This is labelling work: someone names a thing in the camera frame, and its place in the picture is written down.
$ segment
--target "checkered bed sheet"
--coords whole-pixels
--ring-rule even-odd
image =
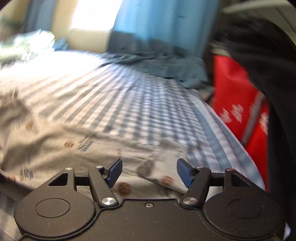
[[[99,55],[55,52],[0,71],[2,90],[19,89],[34,112],[142,144],[168,138],[188,162],[213,172],[232,167],[264,188],[256,165],[214,111],[174,79],[110,64]],[[0,240],[17,240],[15,202],[0,195]]]

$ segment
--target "white shelf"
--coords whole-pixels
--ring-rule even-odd
[[[292,4],[290,4],[288,0],[248,0],[225,7],[222,9],[222,12],[225,14],[233,14],[258,8],[282,6],[292,6]]]

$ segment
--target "screw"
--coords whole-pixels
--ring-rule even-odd
[[[146,203],[145,206],[146,206],[146,207],[153,207],[154,204],[153,204],[153,203]]]
[[[182,202],[186,205],[193,205],[197,203],[197,199],[194,197],[185,197]]]
[[[115,200],[115,198],[112,198],[112,197],[106,197],[106,198],[102,199],[102,204],[104,204],[104,205],[110,206],[110,205],[113,205],[115,203],[116,203],[116,200]]]

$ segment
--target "bed sheet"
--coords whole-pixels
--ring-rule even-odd
[[[196,91],[124,65],[101,66],[105,61],[92,53],[54,52],[3,69],[0,89],[17,88],[49,121],[148,145],[166,138],[186,148],[192,166],[213,172],[232,167],[264,188],[252,159]],[[0,240],[19,238],[14,206],[0,195]]]

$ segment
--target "red bag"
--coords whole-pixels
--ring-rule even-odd
[[[262,123],[261,115],[265,113],[267,125],[268,106],[266,103],[259,109],[256,106],[261,103],[258,99],[264,96],[232,58],[215,55],[214,63],[214,110],[246,148],[267,188],[267,131],[262,130],[260,120]],[[255,108],[258,118],[254,117]]]

